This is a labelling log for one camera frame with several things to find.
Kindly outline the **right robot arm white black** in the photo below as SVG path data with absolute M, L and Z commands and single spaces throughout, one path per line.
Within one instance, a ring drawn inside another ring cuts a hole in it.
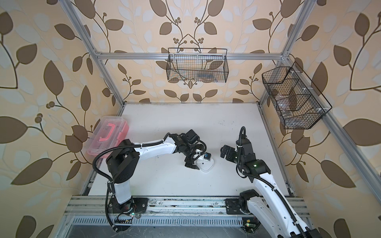
M 272 238 L 321 238 L 319 230 L 311 229 L 297 214 L 279 190 L 270 168 L 256 158 L 247 138 L 236 141 L 236 148 L 224 145 L 220 157 L 236 164 L 236 171 L 254 185 L 240 193 L 240 210 L 253 214 Z

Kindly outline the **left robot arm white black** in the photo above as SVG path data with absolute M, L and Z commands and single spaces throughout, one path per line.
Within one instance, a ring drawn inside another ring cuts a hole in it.
M 190 130 L 182 134 L 167 133 L 162 140 L 146 143 L 132 143 L 125 139 L 118 146 L 99 153 L 92 167 L 108 180 L 107 193 L 114 196 L 117 204 L 130 208 L 133 203 L 130 179 L 138 162 L 174 153 L 185 155 L 185 167 L 190 169 L 208 172 L 214 166 L 207 145 Z

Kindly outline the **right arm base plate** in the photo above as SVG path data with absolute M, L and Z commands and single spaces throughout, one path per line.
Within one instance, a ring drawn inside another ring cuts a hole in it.
M 225 199 L 226 214 L 228 215 L 251 215 L 251 212 L 241 207 L 238 198 Z

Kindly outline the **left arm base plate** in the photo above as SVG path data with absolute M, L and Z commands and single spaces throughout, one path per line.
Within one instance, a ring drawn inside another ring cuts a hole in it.
M 109 212 L 117 213 L 144 213 L 148 207 L 148 198 L 132 197 L 123 204 L 119 204 L 116 198 L 112 197 L 108 201 L 106 208 Z

